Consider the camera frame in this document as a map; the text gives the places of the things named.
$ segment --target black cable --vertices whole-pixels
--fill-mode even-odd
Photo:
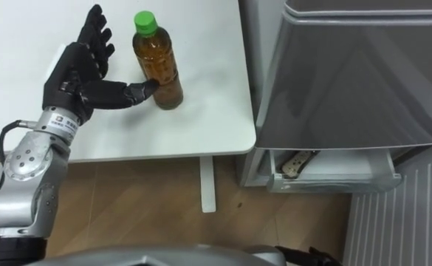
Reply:
[[[21,121],[22,121],[22,120],[16,120],[16,121],[12,122],[12,123],[8,124],[7,126],[5,126],[5,127],[2,129],[2,131],[1,131],[1,134],[0,134],[0,161],[1,161],[1,164],[2,164],[3,166],[4,166],[4,162],[5,162],[5,160],[6,160],[6,156],[5,156],[5,154],[4,154],[4,138],[6,137],[6,134],[7,134],[10,130],[19,127],[19,123],[20,123]]]

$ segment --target freezer drawer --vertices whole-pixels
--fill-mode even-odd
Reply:
[[[389,191],[402,178],[395,174],[388,149],[322,151],[313,157],[296,179],[281,173],[291,156],[288,151],[268,151],[270,192],[359,193]]]
[[[432,18],[296,18],[281,24],[257,148],[432,144]]]

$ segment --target plastic bottle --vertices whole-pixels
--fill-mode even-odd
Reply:
[[[178,69],[168,32],[159,27],[154,14],[142,11],[134,17],[132,40],[135,55],[147,79],[155,78],[160,87],[154,93],[155,103],[165,110],[175,109],[183,101]]]

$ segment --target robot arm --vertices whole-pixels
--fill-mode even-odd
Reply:
[[[103,30],[99,5],[88,14],[77,42],[64,50],[44,86],[43,112],[3,161],[0,185],[0,265],[24,265],[45,256],[58,208],[58,190],[68,169],[70,145],[94,109],[122,109],[148,99],[158,88],[103,81],[114,46]]]

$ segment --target refrigerator door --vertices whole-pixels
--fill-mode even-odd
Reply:
[[[432,0],[287,0],[295,16],[432,15]]]
[[[432,144],[432,18],[284,13],[256,147]]]

